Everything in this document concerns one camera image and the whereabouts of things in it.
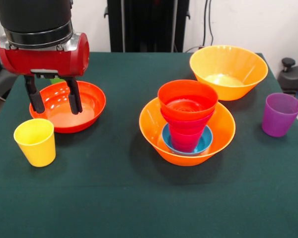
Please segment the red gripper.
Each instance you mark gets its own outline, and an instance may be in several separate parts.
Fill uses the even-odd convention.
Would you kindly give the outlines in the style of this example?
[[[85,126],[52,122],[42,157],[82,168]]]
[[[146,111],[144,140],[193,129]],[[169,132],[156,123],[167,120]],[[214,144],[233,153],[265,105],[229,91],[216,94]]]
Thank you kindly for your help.
[[[89,43],[84,33],[73,33],[65,43],[43,49],[23,49],[10,47],[5,34],[0,37],[0,59],[11,73],[25,75],[25,87],[33,111],[41,114],[45,111],[40,92],[35,85],[33,74],[54,73],[64,80],[70,89],[68,95],[71,111],[74,115],[82,112],[78,83],[75,76],[83,76],[89,63]]]

